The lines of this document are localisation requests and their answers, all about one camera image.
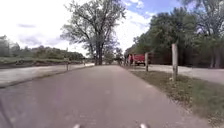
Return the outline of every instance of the paved path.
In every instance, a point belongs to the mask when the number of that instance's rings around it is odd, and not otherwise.
[[[205,120],[118,66],[92,67],[0,90],[13,128],[209,128]],[[0,127],[7,123],[0,113]]]
[[[81,65],[69,65],[69,70],[83,68]],[[7,86],[10,83],[29,80],[32,78],[51,75],[66,71],[66,65],[60,66],[44,66],[44,67],[28,67],[28,68],[14,68],[0,70],[0,87]]]
[[[145,71],[145,67],[139,67],[135,71]],[[172,66],[166,65],[150,65],[149,70],[151,71],[163,71],[172,73]],[[202,80],[207,80],[224,85],[224,69],[202,69],[202,68],[188,68],[188,67],[178,67],[178,72],[181,75],[199,78]]]

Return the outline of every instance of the red trailer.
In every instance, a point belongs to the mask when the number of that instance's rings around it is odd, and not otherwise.
[[[130,64],[133,64],[133,62],[135,62],[136,65],[140,64],[143,64],[144,66],[146,65],[144,54],[129,54],[128,61]]]

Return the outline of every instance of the bollard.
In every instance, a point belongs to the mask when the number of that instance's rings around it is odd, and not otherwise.
[[[172,44],[172,63],[173,63],[173,81],[175,82],[178,74],[178,51],[177,44]]]
[[[145,71],[149,71],[149,53],[145,53]]]

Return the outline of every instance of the post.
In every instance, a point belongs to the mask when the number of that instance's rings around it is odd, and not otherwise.
[[[178,51],[177,51],[177,44],[172,44],[172,63],[173,63],[173,81],[177,80],[178,74]]]
[[[68,63],[69,63],[69,59],[68,59],[68,47],[66,48],[66,70],[68,71]]]
[[[145,71],[146,72],[149,71],[149,53],[148,52],[145,53]]]

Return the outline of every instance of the grass verge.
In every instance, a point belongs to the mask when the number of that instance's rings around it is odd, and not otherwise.
[[[224,85],[179,76],[176,83],[170,73],[132,71],[136,76],[164,91],[170,98],[208,119],[213,126],[224,122]]]

